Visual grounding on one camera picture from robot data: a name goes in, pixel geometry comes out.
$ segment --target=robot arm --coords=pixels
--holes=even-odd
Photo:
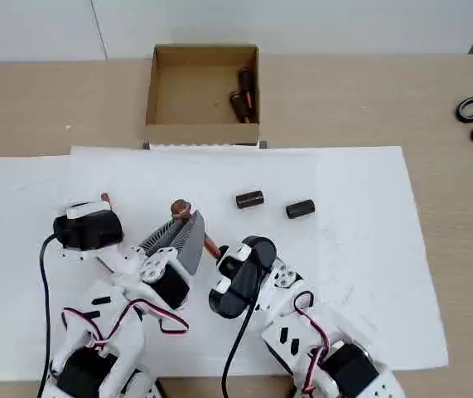
[[[225,318],[237,318],[247,308],[254,291],[249,285],[256,286],[256,272],[261,272],[249,329],[260,334],[271,354],[292,375],[297,394],[405,397],[393,373],[377,360],[369,339],[319,304],[304,278],[276,256],[270,240],[250,237],[226,249],[218,261],[218,272],[210,306]]]
[[[121,248],[123,231],[109,199],[74,205],[54,221],[69,255],[97,259],[109,279],[96,280],[73,308],[64,308],[65,340],[50,363],[46,398],[160,398],[157,378],[140,359],[143,317],[168,335],[188,330],[172,311],[190,291],[205,243],[205,223],[186,208],[138,246]]]

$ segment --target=table surface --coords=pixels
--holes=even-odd
[[[0,64],[0,156],[68,153],[73,144],[137,147],[149,68]],[[260,134],[270,147],[403,147],[450,366],[398,378],[411,397],[473,396],[473,143],[470,125],[453,117],[473,95],[473,56],[263,56],[260,80]],[[163,385],[170,397],[220,396],[215,378]],[[240,397],[282,397],[288,386],[287,378],[229,381]],[[0,398],[35,392],[34,382],[0,383]]]

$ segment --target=white paper sheet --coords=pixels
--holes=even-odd
[[[285,150],[265,152],[286,155]],[[45,330],[38,250],[51,233],[58,209],[67,201],[93,200],[102,191],[111,194],[123,219],[126,240],[132,243],[166,221],[169,203],[179,196],[198,204],[209,233],[220,244],[252,233],[268,235],[286,261],[319,285],[325,302],[348,315],[376,341],[393,368],[446,365],[444,332],[401,150],[291,152],[295,156],[292,153],[273,165],[266,157],[242,163],[238,154],[228,153],[213,157],[202,152],[183,159],[182,155],[166,153],[161,158],[156,151],[139,151],[130,153],[125,161],[122,155],[90,156],[89,151],[72,157],[75,168],[68,172],[66,191],[62,191],[62,180],[69,170],[67,157],[0,158],[0,380],[40,376]],[[246,170],[258,167],[256,163],[266,171],[250,177]],[[239,167],[238,172],[227,172],[229,166]],[[209,169],[206,175],[203,167]],[[264,190],[267,205],[236,211],[234,194],[256,187]],[[293,221],[283,218],[285,204],[307,197],[318,198],[315,216]],[[312,239],[302,240],[312,229]],[[90,280],[104,274],[92,262],[81,265],[62,259],[55,244],[47,251],[46,268],[56,346],[62,336],[60,308],[75,304]],[[158,374],[221,373],[239,323],[226,321],[208,308],[207,282],[213,268],[214,262],[205,254],[184,311],[192,325],[189,336],[163,337],[151,325],[146,358]],[[249,336],[231,373],[282,370],[263,344]]]

